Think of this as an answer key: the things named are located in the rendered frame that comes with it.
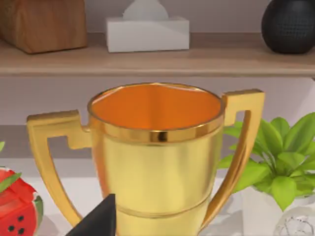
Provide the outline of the wooden block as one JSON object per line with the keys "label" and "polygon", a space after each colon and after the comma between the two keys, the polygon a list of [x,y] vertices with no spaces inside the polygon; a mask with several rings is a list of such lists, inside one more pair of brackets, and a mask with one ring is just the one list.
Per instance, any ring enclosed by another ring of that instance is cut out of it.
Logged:
{"label": "wooden block", "polygon": [[84,48],[84,0],[0,0],[0,39],[28,54]]}

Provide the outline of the black round vase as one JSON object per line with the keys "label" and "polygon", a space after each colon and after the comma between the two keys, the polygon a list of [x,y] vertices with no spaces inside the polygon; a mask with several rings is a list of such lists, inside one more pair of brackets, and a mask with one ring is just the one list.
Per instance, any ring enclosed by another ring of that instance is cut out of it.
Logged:
{"label": "black round vase", "polygon": [[315,45],[315,0],[271,0],[261,20],[266,46],[278,54],[305,54]]}

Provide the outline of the wooden shelf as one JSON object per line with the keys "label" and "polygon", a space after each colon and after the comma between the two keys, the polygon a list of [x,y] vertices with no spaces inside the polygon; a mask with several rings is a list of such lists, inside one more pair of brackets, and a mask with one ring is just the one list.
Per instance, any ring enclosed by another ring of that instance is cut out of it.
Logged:
{"label": "wooden shelf", "polygon": [[270,52],[258,33],[194,33],[187,51],[109,53],[92,33],[87,48],[27,55],[0,41],[0,76],[315,78],[315,49]]}

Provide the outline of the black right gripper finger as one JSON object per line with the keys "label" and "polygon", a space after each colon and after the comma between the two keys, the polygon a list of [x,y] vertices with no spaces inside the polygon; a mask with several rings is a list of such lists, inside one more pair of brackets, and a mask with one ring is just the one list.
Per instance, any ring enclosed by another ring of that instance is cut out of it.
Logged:
{"label": "black right gripper finger", "polygon": [[65,236],[116,236],[115,194],[109,194]]}

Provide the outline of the green plant in white pot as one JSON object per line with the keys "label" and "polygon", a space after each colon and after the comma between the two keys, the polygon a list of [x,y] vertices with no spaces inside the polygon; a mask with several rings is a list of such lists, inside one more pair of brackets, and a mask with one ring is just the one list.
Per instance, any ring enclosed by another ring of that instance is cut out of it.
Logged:
{"label": "green plant in white pot", "polygon": [[262,120],[252,154],[234,188],[243,236],[315,236],[315,112]]}

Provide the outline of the red watermelon print object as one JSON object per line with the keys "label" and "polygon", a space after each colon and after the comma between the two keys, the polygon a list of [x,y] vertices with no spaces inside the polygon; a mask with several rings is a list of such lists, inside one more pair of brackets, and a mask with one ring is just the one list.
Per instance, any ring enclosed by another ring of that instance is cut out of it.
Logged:
{"label": "red watermelon print object", "polygon": [[43,210],[42,198],[21,173],[0,166],[0,236],[35,236]]}

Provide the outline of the gold trophy cup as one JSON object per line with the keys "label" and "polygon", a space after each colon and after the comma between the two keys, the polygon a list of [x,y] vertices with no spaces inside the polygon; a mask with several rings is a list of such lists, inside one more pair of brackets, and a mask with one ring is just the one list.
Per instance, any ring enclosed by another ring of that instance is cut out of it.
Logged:
{"label": "gold trophy cup", "polygon": [[60,212],[76,226],[48,139],[91,148],[104,197],[116,197],[118,236],[198,236],[224,206],[251,154],[265,94],[225,93],[181,84],[143,83],[101,92],[77,110],[27,118],[42,180]]}

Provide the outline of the white tissue box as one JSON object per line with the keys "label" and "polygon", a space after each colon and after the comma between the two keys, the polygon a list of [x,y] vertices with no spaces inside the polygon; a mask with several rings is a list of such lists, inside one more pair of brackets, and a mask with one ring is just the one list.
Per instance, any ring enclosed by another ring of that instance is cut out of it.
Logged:
{"label": "white tissue box", "polygon": [[106,44],[110,53],[188,50],[189,20],[169,16],[159,0],[134,0],[106,19]]}

